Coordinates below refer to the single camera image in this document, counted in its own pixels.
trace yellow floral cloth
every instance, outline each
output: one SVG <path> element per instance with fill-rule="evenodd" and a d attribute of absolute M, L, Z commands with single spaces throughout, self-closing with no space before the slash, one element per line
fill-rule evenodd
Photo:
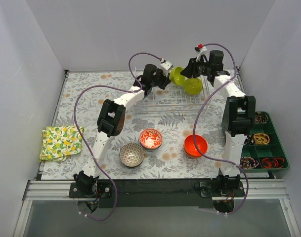
<path fill-rule="evenodd" d="M 75 126 L 47 127 L 42 134 L 40 160 L 64 161 L 69 155 L 81 152 L 82 137 Z"/>

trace red bowl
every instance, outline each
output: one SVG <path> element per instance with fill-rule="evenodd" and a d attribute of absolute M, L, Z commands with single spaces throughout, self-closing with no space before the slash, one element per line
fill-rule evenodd
<path fill-rule="evenodd" d="M 201 154 L 200 154 L 200 156 L 195 157 L 195 156 L 190 155 L 190 154 L 186 151 L 185 147 L 183 147 L 183 149 L 184 149 L 184 152 L 186 153 L 186 155 L 187 155 L 188 157 L 190 157 L 191 159 L 197 159 L 197 158 L 200 158 L 200 157 L 201 157 Z"/>
<path fill-rule="evenodd" d="M 139 136 L 141 145 L 148 150 L 155 150 L 162 145 L 162 134 L 155 129 L 149 128 L 143 130 Z"/>
<path fill-rule="evenodd" d="M 197 143 L 200 151 L 203 154 L 205 154 L 208 150 L 208 143 L 206 142 L 206 140 L 199 135 L 195 135 L 195 140 L 196 140 L 196 143 Z M 193 135 L 188 136 L 184 140 L 183 147 L 184 147 L 184 150 L 186 151 L 186 153 L 188 153 L 190 156 L 192 156 L 192 157 L 200 157 L 201 156 L 201 153 L 199 153 L 198 150 L 195 148 Z"/>

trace glass panel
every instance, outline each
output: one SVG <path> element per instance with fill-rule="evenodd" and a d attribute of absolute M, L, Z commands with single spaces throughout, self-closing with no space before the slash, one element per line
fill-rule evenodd
<path fill-rule="evenodd" d="M 95 215 L 108 211 L 98 209 Z M 278 199 L 247 200 L 228 218 L 197 207 L 119 207 L 102 223 L 79 215 L 76 201 L 33 201 L 24 236 L 284 237 L 290 232 Z"/>

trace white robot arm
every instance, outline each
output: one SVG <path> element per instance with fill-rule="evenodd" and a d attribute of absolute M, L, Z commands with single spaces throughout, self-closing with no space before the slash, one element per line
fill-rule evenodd
<path fill-rule="evenodd" d="M 132 86 L 131 91 L 137 91 L 138 86 Z M 126 93 L 121 97 L 114 100 L 114 103 L 117 105 L 123 105 L 126 108 L 126 111 L 130 109 L 138 101 L 141 101 L 144 98 L 145 91 L 140 90 L 139 92 Z M 115 136 L 109 136 L 105 132 L 98 131 L 95 139 L 95 144 L 93 146 L 93 154 L 96 158 L 96 161 L 99 162 L 103 158 L 110 147 L 112 141 L 115 139 Z M 93 178 L 100 175 L 101 171 L 96 167 L 93 159 L 89 159 L 86 162 L 86 165 L 82 169 L 84 174 L 88 177 L 92 176 Z"/>
<path fill-rule="evenodd" d="M 112 141 L 122 131 L 125 112 L 134 104 L 143 100 L 151 92 L 153 87 L 158 86 L 161 89 L 165 89 L 170 83 L 169 74 L 173 65 L 165 59 L 161 59 L 160 61 L 161 64 L 158 68 L 152 64 L 146 65 L 143 75 L 137 77 L 143 85 L 142 90 L 123 94 L 113 101 L 104 101 L 97 121 L 98 132 L 92 149 L 97 162 L 105 156 Z M 139 89 L 139 84 L 135 82 L 130 88 L 130 91 L 137 91 Z M 89 159 L 80 173 L 75 176 L 76 182 L 80 177 L 84 177 L 84 179 L 92 177 L 95 179 L 100 175 L 101 171 L 96 167 L 94 160 Z"/>
<path fill-rule="evenodd" d="M 205 55 L 207 50 L 203 45 L 196 46 L 195 50 L 198 56 L 190 59 L 188 66 L 181 72 L 183 76 L 187 78 L 207 76 L 215 89 L 231 79 L 230 74 L 223 70 L 222 51 L 211 51 L 207 60 Z M 226 136 L 225 159 L 239 165 L 244 142 L 255 121 L 256 99 L 247 96 L 232 81 L 226 84 L 220 93 L 226 100 L 222 120 Z M 240 173 L 237 167 L 226 162 L 222 162 L 220 170 L 223 175 L 228 176 L 237 176 Z"/>

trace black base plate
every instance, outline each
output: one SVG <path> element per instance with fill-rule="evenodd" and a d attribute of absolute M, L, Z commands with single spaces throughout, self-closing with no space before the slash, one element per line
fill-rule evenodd
<path fill-rule="evenodd" d="M 213 208 L 211 197 L 202 197 L 200 182 L 211 179 L 115 179 L 118 190 L 117 207 L 153 207 L 153 206 L 196 206 Z M 109 180 L 99 180 L 98 184 L 112 185 Z M 70 188 L 70 198 L 87 198 L 80 192 L 73 192 L 75 183 Z M 99 208 L 111 208 L 115 200 L 115 191 L 110 188 L 110 198 L 100 201 Z M 244 190 L 235 190 L 236 197 L 243 197 Z"/>

